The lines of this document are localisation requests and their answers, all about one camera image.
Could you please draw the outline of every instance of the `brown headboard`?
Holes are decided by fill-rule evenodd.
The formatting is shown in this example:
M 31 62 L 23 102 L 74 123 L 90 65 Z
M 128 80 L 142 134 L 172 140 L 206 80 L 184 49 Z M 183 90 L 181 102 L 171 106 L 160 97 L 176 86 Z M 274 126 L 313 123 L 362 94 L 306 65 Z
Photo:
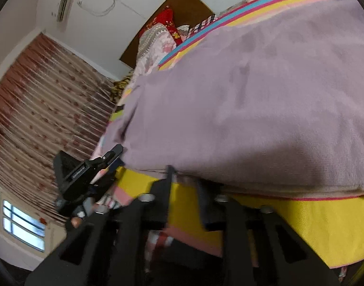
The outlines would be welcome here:
M 167 5 L 173 10 L 174 23 L 177 27 L 182 25 L 196 26 L 214 14 L 212 10 L 210 10 L 201 0 L 166 0 L 143 25 L 143 27 L 151 22 L 153 18 L 156 17 L 156 15 L 158 15 Z M 120 58 L 123 63 L 127 64 L 131 68 L 135 68 L 136 65 L 138 45 L 139 32 Z

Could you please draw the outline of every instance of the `red fabric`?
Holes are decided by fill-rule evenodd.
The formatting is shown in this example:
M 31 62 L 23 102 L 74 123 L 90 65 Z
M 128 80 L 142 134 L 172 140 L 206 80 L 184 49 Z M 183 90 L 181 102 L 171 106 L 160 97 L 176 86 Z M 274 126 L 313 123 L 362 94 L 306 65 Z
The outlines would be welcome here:
M 179 35 L 178 30 L 173 22 L 173 10 L 169 6 L 166 6 L 166 8 L 161 11 L 160 14 L 154 18 L 150 24 L 147 24 L 145 28 L 139 32 L 139 37 L 141 37 L 146 30 L 149 30 L 155 24 L 163 24 L 170 32 L 177 46 L 182 44 L 181 36 Z

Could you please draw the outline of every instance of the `curtain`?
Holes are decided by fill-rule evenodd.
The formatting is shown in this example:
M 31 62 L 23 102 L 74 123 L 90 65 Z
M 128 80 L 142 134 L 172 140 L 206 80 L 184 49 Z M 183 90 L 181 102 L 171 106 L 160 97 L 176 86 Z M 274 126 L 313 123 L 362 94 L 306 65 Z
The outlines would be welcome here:
M 52 162 L 91 156 L 114 104 L 113 83 L 40 34 L 0 81 L 0 185 L 62 223 Z

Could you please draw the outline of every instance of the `lavender blanket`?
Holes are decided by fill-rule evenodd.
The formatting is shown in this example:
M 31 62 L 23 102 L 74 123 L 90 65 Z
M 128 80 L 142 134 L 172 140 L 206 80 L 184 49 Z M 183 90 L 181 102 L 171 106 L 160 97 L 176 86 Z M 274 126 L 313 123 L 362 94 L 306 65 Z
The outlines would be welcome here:
M 270 194 L 364 194 L 364 10 L 328 0 L 223 27 L 138 78 L 104 151 Z

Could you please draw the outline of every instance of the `white electrical cable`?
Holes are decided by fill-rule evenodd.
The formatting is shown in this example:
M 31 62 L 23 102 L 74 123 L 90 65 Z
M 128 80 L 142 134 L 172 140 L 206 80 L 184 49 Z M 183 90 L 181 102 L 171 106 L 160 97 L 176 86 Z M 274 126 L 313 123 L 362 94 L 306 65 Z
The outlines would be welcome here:
M 93 11 L 92 9 L 88 8 L 88 7 L 84 7 L 82 5 L 82 3 L 78 3 L 78 6 L 80 8 L 82 8 L 83 10 L 86 10 L 88 13 L 90 13 L 91 15 L 93 16 L 96 16 L 96 17 L 102 17 L 102 16 L 106 16 L 108 15 L 108 13 L 114 9 L 114 7 L 116 6 L 116 1 L 120 2 L 123 6 L 125 6 L 126 8 L 130 9 L 131 11 L 135 12 L 137 15 L 141 16 L 142 18 L 145 18 L 143 17 L 141 14 L 137 13 L 134 9 L 132 9 L 130 6 L 126 5 L 125 3 L 123 3 L 122 1 L 120 0 L 113 0 L 113 3 L 111 6 L 109 6 L 106 10 L 102 11 L 102 12 L 95 12 Z
M 106 10 L 104 10 L 102 12 L 95 12 L 95 11 L 91 10 L 90 8 L 88 8 L 88 7 L 84 7 L 81 3 L 80 4 L 78 3 L 78 6 L 81 7 L 83 10 L 86 10 L 88 13 L 90 13 L 93 16 L 102 17 L 102 16 L 105 16 L 105 15 L 108 15 L 108 13 L 112 9 L 114 9 L 114 7 L 116 6 L 116 0 L 113 0 L 112 5 L 109 6 Z

